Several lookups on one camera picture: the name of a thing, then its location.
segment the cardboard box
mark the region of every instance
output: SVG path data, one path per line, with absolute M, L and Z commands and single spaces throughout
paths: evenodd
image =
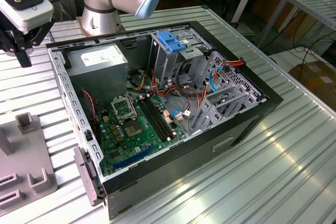
M 298 79 L 302 64 L 289 71 Z M 303 64 L 299 80 L 307 89 L 336 111 L 336 73 L 322 61 Z
M 318 86 L 313 90 L 313 93 L 336 111 L 336 83 L 326 83 Z

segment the metal extrusion table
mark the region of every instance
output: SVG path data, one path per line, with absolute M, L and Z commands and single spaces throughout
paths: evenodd
M 279 93 L 284 102 L 247 139 L 133 206 L 113 223 L 331 223 L 336 217 L 335 112 L 280 70 L 255 46 L 202 7 L 123 15 L 127 30 L 197 20 Z M 55 41 L 83 37 L 77 22 L 58 23 Z M 59 96 L 47 51 L 33 66 L 0 56 L 0 123 L 39 115 L 58 190 L 4 215 L 0 223 L 109 223 L 91 207 L 74 162 L 75 135 Z
M 257 45 L 259 48 L 267 38 L 269 31 L 272 29 L 275 21 L 278 19 L 287 2 L 294 5 L 293 10 L 291 11 L 292 13 L 296 13 L 298 9 L 300 9 L 317 19 L 322 24 L 336 30 L 336 0 L 281 0 L 277 9 L 271 16 L 271 19 L 261 33 L 260 41 Z M 285 20 L 279 30 L 282 30 L 282 28 L 287 26 L 289 22 L 290 20 Z

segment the expansion slot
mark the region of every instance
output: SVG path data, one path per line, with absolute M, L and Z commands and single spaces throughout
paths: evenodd
M 144 151 L 142 151 L 142 152 L 140 152 L 138 154 L 135 154 L 134 156 L 131 156 L 131 157 L 129 157 L 129 158 L 123 160 L 123 161 L 120 161 L 119 163 L 113 165 L 113 169 L 118 169 L 120 167 L 123 167 L 125 165 L 128 165 L 128 164 L 136 161 L 139 158 L 147 156 L 153 147 L 154 146 L 152 146 L 152 147 L 148 148 L 147 150 L 144 150 Z
M 138 101 L 140 108 L 143 113 L 146 115 L 148 121 L 153 126 L 154 130 L 158 134 L 161 141 L 165 142 L 174 137 L 172 130 L 168 127 L 166 122 L 162 119 L 162 117 L 158 114 L 155 106 L 151 102 L 150 99 L 144 99 Z

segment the gray plastic block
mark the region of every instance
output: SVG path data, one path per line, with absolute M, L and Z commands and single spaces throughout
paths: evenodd
M 15 190 L 0 197 L 0 209 L 6 209 L 12 205 L 22 202 L 25 195 L 20 190 Z
M 22 135 L 37 130 L 35 122 L 33 121 L 30 113 L 17 115 L 15 120 Z
M 2 152 L 4 155 L 8 156 L 12 153 L 12 151 L 10 142 L 6 138 L 3 129 L 0 128 L 0 153 Z
M 33 178 L 31 174 L 27 174 L 28 184 L 31 189 L 36 193 L 47 190 L 50 187 L 50 179 L 48 179 L 48 174 L 44 168 L 42 168 L 43 179 L 38 182 L 36 178 Z
M 4 176 L 0 178 L 0 191 L 8 187 L 16 185 L 20 181 L 21 181 L 21 178 L 16 173 L 12 173 L 7 176 Z
M 57 189 L 38 116 L 0 125 L 0 216 Z

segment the blue cable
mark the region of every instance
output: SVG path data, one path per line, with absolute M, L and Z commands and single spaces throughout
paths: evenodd
M 210 75 L 209 75 L 209 84 L 210 84 L 210 87 L 216 92 L 217 89 L 215 88 L 213 82 L 212 82 L 212 73 L 216 70 L 216 69 L 223 69 L 223 67 L 216 67 L 214 68 L 213 70 L 211 70 L 210 72 Z
M 174 115 L 175 115 L 176 113 L 180 113 L 180 111 L 179 111 L 179 110 L 174 110 L 174 111 L 172 112 L 171 116 L 174 117 Z

